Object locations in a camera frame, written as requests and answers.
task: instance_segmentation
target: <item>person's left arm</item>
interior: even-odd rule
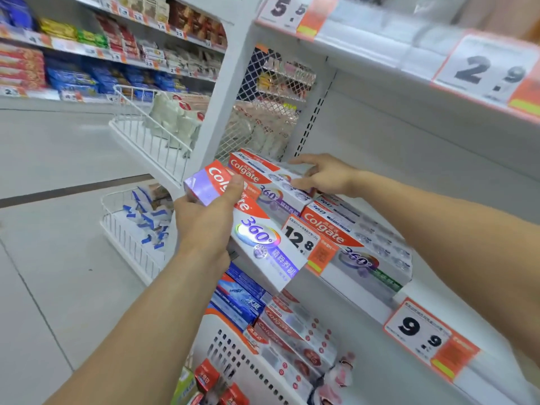
[[[243,181],[234,176],[208,207],[175,204],[178,253],[111,333],[44,405],[169,404],[218,280]]]

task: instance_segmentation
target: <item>blue toothpaste box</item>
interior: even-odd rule
[[[263,287],[259,286],[255,280],[240,270],[233,262],[231,262],[231,265],[229,265],[229,269],[226,273],[265,306],[272,300],[272,294],[267,292]]]
[[[265,305],[224,273],[212,295],[212,304],[235,324],[240,331],[253,325]]]

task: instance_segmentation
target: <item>hand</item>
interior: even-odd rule
[[[243,178],[235,175],[225,192],[207,207],[191,203],[187,196],[177,199],[174,210],[180,238],[178,252],[215,268],[219,275],[225,272],[231,263],[226,247],[233,226],[233,207],[243,190]]]
[[[355,176],[358,169],[341,162],[328,153],[320,155],[305,154],[294,157],[289,161],[293,165],[310,163],[314,165],[306,172],[305,177],[293,179],[291,185],[301,190],[309,191],[312,187],[321,192],[344,194],[355,197]]]

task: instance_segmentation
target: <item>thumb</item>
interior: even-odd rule
[[[228,204],[231,206],[235,205],[236,202],[240,200],[242,196],[242,191],[244,190],[244,178],[240,175],[233,175],[231,181],[227,185],[227,188],[223,195],[222,199],[225,199]]]
[[[291,186],[295,187],[296,189],[308,192],[312,187],[315,186],[315,182],[313,181],[313,178],[311,176],[301,177],[299,179],[291,180]]]

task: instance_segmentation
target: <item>person's right arm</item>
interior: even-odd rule
[[[447,286],[540,365],[540,226],[357,170],[328,154],[290,163],[314,165],[294,187],[371,204]]]

